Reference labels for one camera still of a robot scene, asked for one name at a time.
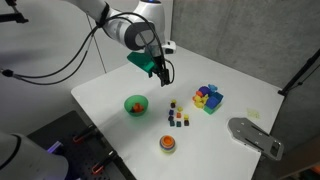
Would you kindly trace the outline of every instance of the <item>white table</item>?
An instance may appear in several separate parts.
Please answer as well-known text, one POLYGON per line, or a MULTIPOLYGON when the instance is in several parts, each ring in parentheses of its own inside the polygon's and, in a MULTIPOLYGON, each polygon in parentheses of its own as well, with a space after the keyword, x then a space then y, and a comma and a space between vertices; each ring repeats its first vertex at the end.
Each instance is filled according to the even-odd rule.
POLYGON ((167 58, 176 68, 172 85, 161 88, 157 77, 149 79, 127 64, 74 88, 72 95, 138 180, 251 179, 260 153, 234 141, 227 122, 246 117, 250 108, 259 112, 260 119, 249 119, 270 132, 283 101, 279 88, 183 48, 167 58), (209 83, 224 95, 222 106, 212 115, 194 107, 191 100, 199 87, 209 83), (149 100, 148 111, 140 118, 123 108, 134 94, 149 100), (190 115, 189 127, 169 126, 172 98, 190 115), (166 134, 177 143, 171 155, 159 147, 166 134))

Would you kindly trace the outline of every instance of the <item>yellow cube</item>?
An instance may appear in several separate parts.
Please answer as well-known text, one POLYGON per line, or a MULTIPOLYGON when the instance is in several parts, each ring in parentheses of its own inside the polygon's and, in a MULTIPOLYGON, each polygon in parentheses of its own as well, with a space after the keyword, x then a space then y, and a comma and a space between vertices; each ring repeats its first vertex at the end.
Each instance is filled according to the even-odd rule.
POLYGON ((195 101, 195 102, 201 102, 202 99, 201 99, 200 96, 196 95, 196 96, 194 97, 194 101, 195 101))
POLYGON ((203 106, 204 106, 203 102, 195 102, 194 105, 195 105, 197 108, 203 108, 203 106))

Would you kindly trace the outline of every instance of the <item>colorful block toy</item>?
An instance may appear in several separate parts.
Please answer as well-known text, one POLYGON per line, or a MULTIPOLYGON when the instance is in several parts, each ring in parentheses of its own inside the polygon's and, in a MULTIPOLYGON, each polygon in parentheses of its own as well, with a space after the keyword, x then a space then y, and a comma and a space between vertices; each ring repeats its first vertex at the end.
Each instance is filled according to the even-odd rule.
POLYGON ((209 84, 208 86, 202 86, 196 91, 196 95, 193 96, 194 105, 197 108, 201 108, 209 114, 212 114, 223 99, 223 95, 217 92, 218 87, 209 84))

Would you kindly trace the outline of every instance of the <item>white wall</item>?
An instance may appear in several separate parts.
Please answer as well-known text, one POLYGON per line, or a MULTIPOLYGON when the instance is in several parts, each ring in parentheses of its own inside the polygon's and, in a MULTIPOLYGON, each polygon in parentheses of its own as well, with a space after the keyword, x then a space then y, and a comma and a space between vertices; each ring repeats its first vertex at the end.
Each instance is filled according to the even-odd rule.
MULTIPOLYGON (((112 0, 108 3, 119 10, 128 11, 134 9, 138 0, 112 0)), ((170 37, 172 0, 165 0, 164 6, 167 12, 166 35, 170 37)), ((72 58, 90 31, 86 15, 66 2, 24 0, 18 1, 18 9, 30 22, 0 23, 0 67, 20 74, 42 75, 59 69, 72 58)), ((11 9, 4 1, 0 1, 0 14, 8 12, 11 9)), ((96 37, 108 71, 127 63, 126 56, 130 51, 108 39, 102 30, 98 31, 96 37)), ((66 76, 76 65, 46 81, 66 76)), ((77 105, 73 104, 71 89, 103 73, 93 43, 82 68, 61 84, 35 86, 0 76, 0 130, 28 134, 77 109, 77 105)))

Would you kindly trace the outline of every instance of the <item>metal stand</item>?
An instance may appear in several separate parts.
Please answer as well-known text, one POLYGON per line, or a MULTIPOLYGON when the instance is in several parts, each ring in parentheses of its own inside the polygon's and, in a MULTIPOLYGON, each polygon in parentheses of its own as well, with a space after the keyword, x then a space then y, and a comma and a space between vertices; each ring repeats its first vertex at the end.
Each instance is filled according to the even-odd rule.
POLYGON ((320 49, 311 57, 308 59, 306 64, 298 71, 298 73, 288 82, 288 84, 280 91, 278 91, 278 94, 281 94, 283 96, 287 96, 288 92, 290 91, 290 88, 299 80, 299 78, 307 72, 307 70, 316 62, 316 60, 320 56, 320 49))

